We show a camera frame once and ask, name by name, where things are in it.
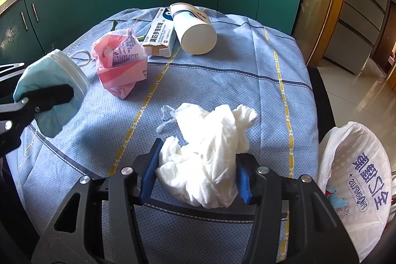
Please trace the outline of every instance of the pink crumpled packaging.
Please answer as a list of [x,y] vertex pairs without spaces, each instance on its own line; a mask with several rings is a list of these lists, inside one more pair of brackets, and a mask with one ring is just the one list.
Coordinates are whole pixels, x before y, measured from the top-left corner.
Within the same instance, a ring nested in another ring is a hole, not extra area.
[[126,98],[136,82],[147,78],[147,55],[132,28],[110,31],[92,44],[92,55],[103,87]]

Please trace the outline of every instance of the cabinet handle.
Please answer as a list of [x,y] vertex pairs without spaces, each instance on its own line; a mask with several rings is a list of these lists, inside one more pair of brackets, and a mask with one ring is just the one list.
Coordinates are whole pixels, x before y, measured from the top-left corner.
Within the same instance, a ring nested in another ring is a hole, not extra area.
[[39,22],[38,16],[37,16],[37,12],[36,12],[36,8],[34,7],[34,3],[32,3],[32,7],[33,7],[34,16],[36,17],[36,21]]
[[23,16],[23,12],[21,12],[21,17],[22,17],[23,25],[25,25],[25,29],[29,30],[29,28],[27,28],[25,17]]

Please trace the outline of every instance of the metal bolt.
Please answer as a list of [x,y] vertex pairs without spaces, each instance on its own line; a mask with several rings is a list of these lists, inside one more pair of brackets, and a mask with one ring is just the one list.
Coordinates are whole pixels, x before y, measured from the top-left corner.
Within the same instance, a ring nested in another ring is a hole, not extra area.
[[131,174],[132,172],[133,172],[133,169],[131,167],[125,167],[125,168],[121,169],[121,173],[125,176],[128,174]]
[[90,177],[88,177],[88,176],[82,176],[81,178],[80,178],[80,184],[86,184],[86,183],[88,183],[88,182],[90,182]]
[[310,175],[304,174],[304,175],[301,176],[301,180],[302,180],[302,182],[309,183],[309,182],[312,181],[312,178],[311,178]]
[[10,130],[12,128],[12,121],[11,120],[8,120],[6,123],[5,123],[5,129],[6,130]]
[[257,168],[257,172],[259,174],[268,174],[269,171],[270,171],[270,169],[268,167],[265,167],[265,166],[260,166],[260,167]]

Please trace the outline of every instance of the face mask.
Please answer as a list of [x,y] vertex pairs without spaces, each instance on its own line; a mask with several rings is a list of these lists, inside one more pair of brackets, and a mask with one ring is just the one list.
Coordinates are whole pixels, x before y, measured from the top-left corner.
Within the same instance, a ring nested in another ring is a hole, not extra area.
[[13,95],[14,100],[18,101],[24,93],[62,84],[69,84],[74,90],[70,102],[54,106],[51,110],[38,113],[34,117],[41,133],[51,138],[77,114],[88,92],[90,83],[81,69],[62,51],[54,50],[26,68]]

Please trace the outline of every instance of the paper cup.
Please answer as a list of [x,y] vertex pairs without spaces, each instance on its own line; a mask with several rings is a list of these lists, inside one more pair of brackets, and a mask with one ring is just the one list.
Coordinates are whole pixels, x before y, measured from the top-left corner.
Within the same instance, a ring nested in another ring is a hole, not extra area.
[[215,47],[217,34],[210,19],[190,4],[172,4],[170,12],[181,48],[190,54],[205,54]]

